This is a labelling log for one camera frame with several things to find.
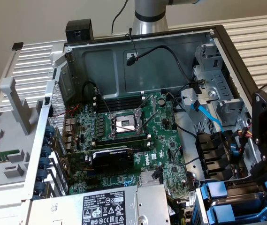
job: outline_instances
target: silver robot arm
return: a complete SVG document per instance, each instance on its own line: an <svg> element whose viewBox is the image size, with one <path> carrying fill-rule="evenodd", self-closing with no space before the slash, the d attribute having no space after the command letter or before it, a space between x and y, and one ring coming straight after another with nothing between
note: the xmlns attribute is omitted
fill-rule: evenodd
<svg viewBox="0 0 267 225"><path fill-rule="evenodd" d="M200 0L135 0L132 34L147 34L168 30L167 5L196 4Z"/></svg>

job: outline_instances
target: motherboard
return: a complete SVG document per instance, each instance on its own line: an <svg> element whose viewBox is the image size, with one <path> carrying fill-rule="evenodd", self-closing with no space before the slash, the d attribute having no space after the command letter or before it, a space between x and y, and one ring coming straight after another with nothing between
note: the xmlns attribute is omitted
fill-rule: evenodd
<svg viewBox="0 0 267 225"><path fill-rule="evenodd" d="M171 100L155 92L70 107L63 135L68 153L61 158L69 194L154 181L173 198L188 196L185 167L173 162L178 149L174 160L184 158Z"/></svg>

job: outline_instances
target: white wall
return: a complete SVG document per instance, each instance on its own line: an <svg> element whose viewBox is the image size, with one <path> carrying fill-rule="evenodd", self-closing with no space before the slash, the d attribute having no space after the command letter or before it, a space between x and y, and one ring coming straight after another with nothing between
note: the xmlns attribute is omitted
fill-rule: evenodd
<svg viewBox="0 0 267 225"><path fill-rule="evenodd" d="M65 39L67 22L84 18L92 19L95 36L109 34L123 4L124 0L0 0L0 77L13 43ZM257 15L267 15L267 0L202 0L167 8L169 25ZM134 1L129 0L114 31L127 31L133 17Z"/></svg>

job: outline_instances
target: green circuit board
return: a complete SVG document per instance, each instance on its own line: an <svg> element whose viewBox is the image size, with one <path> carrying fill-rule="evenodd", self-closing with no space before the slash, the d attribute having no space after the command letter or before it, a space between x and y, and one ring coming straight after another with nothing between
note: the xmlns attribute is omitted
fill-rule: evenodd
<svg viewBox="0 0 267 225"><path fill-rule="evenodd" d="M75 143L71 145L70 153L65 155L72 165L72 182L73 185L69 188L69 194L79 194L87 191L93 191L107 187L123 187L124 184L139 185L141 172L155 171L158 166L163 165L163 183L167 191L174 198L188 196L189 191L187 186L183 187L182 180L186 180L184 167L176 166L172 159L169 158L168 149L172 154L181 146L177 129L172 129L171 117L171 101L166 100L166 95L160 92L148 93L144 96L153 94L156 104L156 114L145 126L145 133L151 135L151 146L147 146L148 140L145 135L145 140L130 141L122 143L114 143L105 146L96 146L92 149L92 138L97 141L106 141L110 135L110 119L108 113L98 113L95 117L92 110L92 105L82 105L73 115L73 118L80 123L77 126L75 136L84 135L84 143L80 143L80 148ZM165 105L159 106L158 100L164 99ZM122 115L132 113L132 110L124 110ZM144 121L153 113L153 105L149 100L142 108ZM134 166L126 172L103 173L97 174L92 170L84 170L84 156L89 152L94 152L99 149L127 147L138 149L134 153ZM184 163L184 158L178 153L175 157L178 163Z"/></svg>

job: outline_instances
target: power supply label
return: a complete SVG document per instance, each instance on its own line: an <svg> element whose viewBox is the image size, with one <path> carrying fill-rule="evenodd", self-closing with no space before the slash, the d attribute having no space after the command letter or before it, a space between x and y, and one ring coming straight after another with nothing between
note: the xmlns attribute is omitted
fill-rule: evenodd
<svg viewBox="0 0 267 225"><path fill-rule="evenodd" d="M125 225L125 192L83 197L82 225Z"/></svg>

